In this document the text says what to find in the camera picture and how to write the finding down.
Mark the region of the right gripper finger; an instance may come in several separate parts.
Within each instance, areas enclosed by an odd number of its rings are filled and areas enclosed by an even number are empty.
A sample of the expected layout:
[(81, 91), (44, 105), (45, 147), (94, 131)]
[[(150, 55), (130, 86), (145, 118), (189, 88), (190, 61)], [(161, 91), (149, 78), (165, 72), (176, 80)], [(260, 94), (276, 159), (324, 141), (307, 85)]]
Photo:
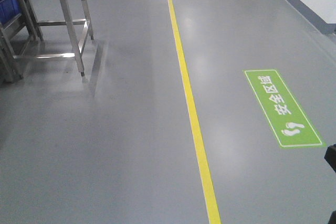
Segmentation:
[(335, 144), (328, 146), (324, 159), (330, 165), (330, 167), (336, 172), (336, 156), (335, 156)]

